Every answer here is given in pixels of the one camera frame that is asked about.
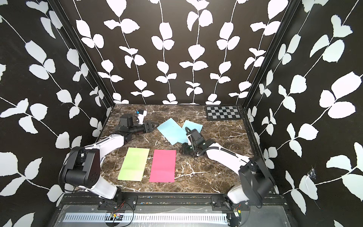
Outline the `pink paper sheet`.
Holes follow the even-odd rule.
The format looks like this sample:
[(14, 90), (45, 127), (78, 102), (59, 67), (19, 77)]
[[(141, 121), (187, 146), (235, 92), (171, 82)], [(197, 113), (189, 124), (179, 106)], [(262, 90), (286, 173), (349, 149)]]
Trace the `pink paper sheet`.
[(150, 172), (150, 182), (172, 183), (175, 181), (176, 150), (155, 149)]

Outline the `yellow-green paper sheet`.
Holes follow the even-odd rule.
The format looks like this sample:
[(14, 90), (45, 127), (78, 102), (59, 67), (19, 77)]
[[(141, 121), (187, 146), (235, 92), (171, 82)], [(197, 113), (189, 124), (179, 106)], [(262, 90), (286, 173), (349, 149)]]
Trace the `yellow-green paper sheet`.
[(148, 154), (148, 148), (128, 148), (117, 179), (140, 182), (143, 178)]

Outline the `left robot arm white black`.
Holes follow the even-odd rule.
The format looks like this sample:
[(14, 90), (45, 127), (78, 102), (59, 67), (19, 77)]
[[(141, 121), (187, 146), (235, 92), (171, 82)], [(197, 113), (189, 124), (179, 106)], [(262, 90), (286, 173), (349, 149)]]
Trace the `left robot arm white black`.
[(110, 136), (85, 147), (72, 148), (58, 176), (61, 190), (66, 192), (65, 185), (70, 184), (113, 200), (118, 188), (101, 176), (101, 159), (130, 142), (133, 135), (150, 133), (160, 125), (145, 121), (146, 114), (143, 110), (136, 115), (124, 114)]

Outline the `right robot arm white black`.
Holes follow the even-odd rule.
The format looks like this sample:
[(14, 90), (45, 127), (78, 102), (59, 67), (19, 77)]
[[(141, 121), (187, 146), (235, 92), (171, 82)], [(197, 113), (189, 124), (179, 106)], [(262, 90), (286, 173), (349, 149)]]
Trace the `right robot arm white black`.
[(193, 157), (206, 157), (231, 169), (239, 176), (240, 184), (232, 187), (226, 194), (230, 204), (249, 201), (262, 206), (265, 196), (276, 185), (265, 162), (258, 156), (248, 157), (230, 151), (212, 139), (205, 140), (196, 130), (185, 128), (187, 143), (181, 152)]

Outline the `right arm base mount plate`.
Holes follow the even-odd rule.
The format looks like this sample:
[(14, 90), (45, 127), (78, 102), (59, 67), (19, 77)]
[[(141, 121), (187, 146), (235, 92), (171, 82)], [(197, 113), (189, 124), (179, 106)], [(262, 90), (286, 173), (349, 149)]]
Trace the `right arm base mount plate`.
[(212, 195), (211, 206), (214, 211), (248, 211), (250, 208), (245, 202), (233, 203), (225, 194)]

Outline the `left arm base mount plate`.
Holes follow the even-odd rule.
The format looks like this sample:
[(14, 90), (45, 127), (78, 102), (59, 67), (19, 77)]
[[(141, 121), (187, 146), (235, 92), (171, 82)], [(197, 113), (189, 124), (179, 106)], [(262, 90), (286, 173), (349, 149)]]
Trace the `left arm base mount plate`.
[(116, 194), (116, 197), (112, 200), (101, 199), (98, 205), (99, 211), (127, 211), (135, 210), (137, 204), (138, 196), (130, 194)]

